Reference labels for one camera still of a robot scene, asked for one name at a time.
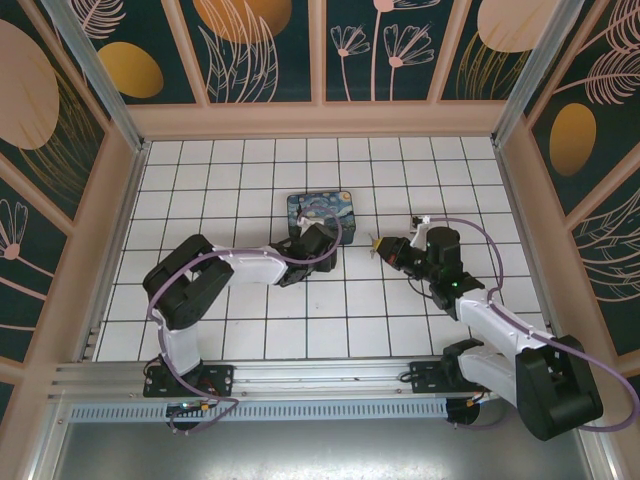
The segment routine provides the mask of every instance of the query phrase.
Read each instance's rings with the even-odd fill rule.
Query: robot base
[[[210,392],[219,397],[230,397],[233,388],[233,370],[233,365],[200,364],[182,378],[189,385],[204,392]],[[164,364],[147,369],[142,395],[145,398],[198,397],[180,385]]]

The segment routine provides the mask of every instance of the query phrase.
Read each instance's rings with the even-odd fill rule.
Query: orange circle
[[[291,0],[193,0],[193,6],[217,36],[244,44],[265,40],[267,35],[260,30],[260,18],[272,36],[282,32],[291,19],[292,8]]]

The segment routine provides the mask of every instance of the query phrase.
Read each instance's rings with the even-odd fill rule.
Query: dark teal wallpaper
[[[0,356],[24,360],[66,241],[0,180]]]
[[[212,103],[311,100],[306,0],[180,0]]]
[[[640,142],[639,27],[610,2],[532,128],[566,214]]]
[[[531,110],[533,109],[536,102],[538,101],[538,98],[540,98],[542,91],[547,86],[547,81],[549,80],[549,77],[551,77],[553,72],[556,70],[558,63],[560,63],[560,60],[562,60],[562,57],[567,51],[567,48],[569,48],[569,45],[571,45],[573,38],[576,36],[576,33],[578,33],[578,30],[580,29],[580,26],[582,25],[584,18],[587,16],[587,14],[589,13],[589,10],[591,10],[591,7],[593,6],[594,3],[595,3],[595,0],[584,0],[584,3],[582,4],[582,9],[580,10],[580,14],[578,15],[578,19],[573,24],[573,27],[571,28],[571,30],[569,30],[569,33],[567,33],[567,36],[565,37],[564,42],[562,43],[562,46],[558,50],[558,53],[556,53],[554,60],[551,62],[551,65],[549,65],[549,68],[547,69],[545,76],[540,81],[540,84],[538,85],[538,88],[536,88],[536,91],[533,92],[533,95],[531,96],[529,103],[527,103],[527,106],[524,108],[525,115],[528,116],[529,113],[531,113]]]
[[[640,348],[640,170],[573,231],[618,355]]]
[[[78,72],[80,72],[82,74],[82,77],[84,79],[85,85],[87,85],[89,87],[89,89],[91,90],[91,93],[93,94],[93,98],[95,98],[98,101],[98,105],[100,105],[100,108],[102,109],[102,112],[105,114],[105,116],[108,119],[111,119],[111,114],[105,108],[104,104],[102,103],[102,100],[100,100],[100,97],[98,96],[98,94],[96,93],[95,89],[93,88],[93,85],[91,85],[91,82],[89,82],[87,80],[86,76],[84,75],[84,72],[82,71],[82,67],[80,66],[80,64],[76,60],[76,57],[74,57],[73,53],[71,53],[71,50],[69,50],[69,47],[67,46],[67,43],[62,39],[62,37],[61,37],[60,33],[58,32],[58,30],[53,26],[53,22],[51,21],[51,17],[49,17],[49,14],[47,13],[47,10],[44,8],[44,5],[42,5],[42,1],[41,0],[35,0],[35,4],[38,7],[38,9],[40,10],[40,13],[42,13],[42,16],[44,17],[44,19],[49,24],[49,28],[51,28],[51,30],[56,35],[56,37],[58,39],[58,43],[60,43],[60,45],[62,45],[62,48],[64,48],[64,51],[67,53],[67,57],[69,57],[69,59],[71,60],[73,65],[76,67],[76,70],[78,70]]]
[[[328,0],[327,100],[425,100],[451,6]]]
[[[161,0],[70,0],[126,104],[195,103]]]
[[[442,100],[506,100],[555,2],[473,0]]]
[[[73,219],[104,131],[16,0],[0,45],[0,153]]]
[[[4,418],[4,412],[7,411],[11,394],[13,393],[13,385],[10,383],[0,382],[0,425]]]

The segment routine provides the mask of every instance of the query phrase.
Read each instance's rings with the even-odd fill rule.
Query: cable
[[[335,213],[333,213],[332,210],[330,210],[329,208],[321,207],[319,205],[313,205],[313,206],[305,208],[304,210],[302,210],[300,212],[300,214],[298,215],[298,218],[304,216],[304,214],[307,211],[313,210],[313,209],[320,210],[320,211],[324,212],[325,214],[327,214],[329,217],[333,218],[335,220],[337,228],[338,228],[338,233],[337,233],[337,236],[336,236],[335,243],[323,255],[320,255],[317,258],[312,258],[312,259],[309,259],[309,260],[298,260],[296,258],[285,257],[285,256],[280,255],[278,253],[268,252],[266,250],[255,250],[255,249],[254,250],[251,250],[251,249],[217,250],[215,252],[210,252],[210,253],[206,253],[204,255],[201,255],[201,256],[191,260],[186,265],[182,266],[176,273],[174,273],[158,289],[158,291],[155,293],[155,295],[153,295],[151,300],[149,300],[149,306],[147,307],[147,320],[152,320],[152,321],[154,321],[154,322],[156,322],[158,324],[157,328],[158,328],[158,343],[160,344],[160,352],[161,352],[160,355],[162,356],[162,359],[164,360],[165,364],[167,365],[167,368],[171,372],[171,375],[173,375],[173,377],[176,379],[176,381],[180,385],[182,385],[188,391],[198,395],[199,397],[204,397],[204,398],[208,398],[208,399],[211,399],[211,400],[215,400],[218,403],[220,403],[220,402],[231,403],[231,406],[229,408],[227,408],[226,410],[223,410],[221,413],[219,413],[213,419],[211,419],[211,420],[209,420],[207,422],[201,422],[196,427],[194,427],[194,428],[192,428],[190,430],[187,430],[187,431],[181,431],[181,430],[178,430],[177,428],[173,427],[173,421],[170,420],[169,423],[172,425],[172,430],[173,430],[174,434],[180,433],[181,435],[187,436],[190,433],[201,432],[202,430],[205,430],[205,429],[215,425],[224,416],[228,415],[233,410],[235,410],[238,407],[238,404],[240,403],[240,401],[238,399],[236,399],[236,398],[220,397],[218,395],[214,395],[214,394],[211,394],[211,393],[203,392],[202,390],[199,390],[199,389],[189,385],[189,383],[187,383],[180,376],[180,374],[178,373],[178,371],[175,368],[175,365],[171,361],[171,358],[169,357],[169,354],[167,353],[167,345],[165,344],[164,335],[162,334],[162,332],[163,332],[163,330],[165,328],[164,321],[160,317],[156,316],[153,313],[153,310],[154,310],[155,306],[157,305],[158,301],[160,300],[160,297],[162,297],[162,295],[165,294],[165,292],[171,287],[171,285],[173,285],[180,277],[182,277],[183,274],[185,274],[192,267],[194,267],[195,265],[198,265],[198,264],[200,264],[202,262],[206,262],[207,260],[210,260],[212,258],[216,258],[216,257],[227,257],[227,256],[228,257],[233,257],[234,255],[255,255],[255,256],[264,256],[264,257],[275,258],[275,259],[283,261],[285,263],[292,263],[292,264],[295,264],[295,265],[313,265],[315,263],[322,262],[323,260],[329,258],[338,249],[338,246],[340,245],[340,241],[342,240],[342,224],[340,223],[340,219],[338,218],[338,216]]]
[[[411,290],[416,292],[418,295],[422,295],[424,298],[433,300],[433,297],[431,295],[427,295],[426,293],[421,292],[420,290],[418,290],[416,287],[413,286],[413,284],[411,283],[411,277],[407,278],[407,282],[409,282],[409,286],[411,287]]]
[[[527,335],[529,335],[534,340],[537,340],[539,342],[545,343],[545,344],[555,348],[556,350],[561,350],[561,351],[563,351],[565,353],[569,353],[569,354],[574,355],[574,356],[576,356],[576,357],[578,357],[578,358],[580,358],[582,360],[585,360],[585,361],[587,361],[587,362],[589,362],[589,363],[591,363],[591,364],[593,364],[593,365],[595,365],[597,367],[600,367],[605,372],[607,372],[610,375],[612,375],[613,377],[615,377],[627,389],[627,391],[631,395],[631,400],[632,400],[632,403],[633,403],[633,409],[631,411],[631,414],[626,418],[626,420],[623,420],[622,422],[614,424],[614,425],[607,425],[607,426],[604,426],[604,427],[590,427],[590,426],[583,425],[583,426],[578,427],[578,428],[580,430],[584,430],[585,432],[611,433],[611,432],[617,432],[619,430],[623,430],[623,429],[629,427],[630,425],[633,425],[633,423],[636,421],[636,419],[640,415],[640,398],[638,398],[638,393],[635,391],[635,389],[633,388],[631,383],[629,383],[629,381],[626,378],[624,378],[620,373],[615,371],[610,366],[608,366],[605,363],[601,362],[597,358],[592,357],[591,355],[588,355],[588,354],[586,354],[584,352],[576,350],[575,348],[571,348],[571,347],[568,347],[568,346],[563,345],[561,343],[558,343],[558,342],[556,342],[554,340],[551,340],[549,338],[543,337],[542,335],[539,335],[539,334],[537,334],[535,332],[529,331],[529,329],[527,329],[523,325],[520,325],[518,322],[516,322],[513,319],[511,319],[508,315],[505,315],[497,307],[496,303],[492,300],[492,298],[493,298],[493,295],[496,292],[500,291],[502,289],[502,286],[504,285],[504,264],[502,263],[502,257],[500,255],[500,251],[498,250],[498,246],[496,245],[494,240],[491,238],[491,236],[482,227],[480,227],[479,225],[476,225],[475,223],[470,222],[469,220],[464,220],[462,218],[438,217],[438,218],[432,218],[432,219],[430,219],[430,221],[432,221],[432,222],[447,222],[448,221],[448,222],[463,223],[465,225],[469,225],[470,227],[475,228],[480,233],[482,233],[482,235],[484,235],[484,237],[487,239],[487,241],[491,245],[491,248],[493,248],[493,251],[496,254],[496,259],[498,260],[498,272],[499,272],[498,273],[498,285],[496,287],[493,287],[491,290],[489,290],[489,292],[487,294],[487,302],[488,302],[489,306],[491,307],[491,310],[493,310],[500,318],[502,318],[504,321],[506,321],[513,328],[516,328],[517,330],[520,330],[522,333],[526,333]]]

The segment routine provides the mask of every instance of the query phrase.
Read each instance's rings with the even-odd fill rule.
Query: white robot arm
[[[413,241],[384,237],[374,244],[375,251],[393,268],[410,278],[428,281],[436,306],[482,337],[482,341],[465,340],[444,350],[440,367],[448,382],[452,386],[472,382],[504,398],[518,409],[531,433],[542,440],[602,416],[602,403],[588,364],[554,350],[531,334],[581,350],[580,343],[570,336],[556,339],[505,307],[490,305],[484,285],[463,270],[459,240],[457,231],[435,227],[418,228]],[[326,227],[314,224],[297,239],[256,250],[303,260],[318,258],[334,242]],[[417,246],[421,242],[425,249]],[[199,255],[221,250],[227,249],[211,245],[202,235],[190,237],[147,275],[143,285],[149,297]],[[157,303],[164,320],[166,353],[176,374],[185,381],[197,376],[194,372],[202,366],[197,322],[223,288],[247,283],[287,286],[313,271],[328,272],[335,264],[335,252],[322,262],[300,266],[242,251],[199,263],[192,269],[196,275],[193,281],[183,275]]]
[[[463,269],[458,232],[429,229],[419,219],[414,223],[413,240],[384,237],[374,249],[393,268],[428,281],[436,306],[482,337],[445,348],[441,369],[450,383],[472,382],[504,398],[541,440],[600,418],[602,402],[587,362],[532,334],[581,351],[582,345],[571,336],[556,339],[504,306],[491,305],[484,285]]]

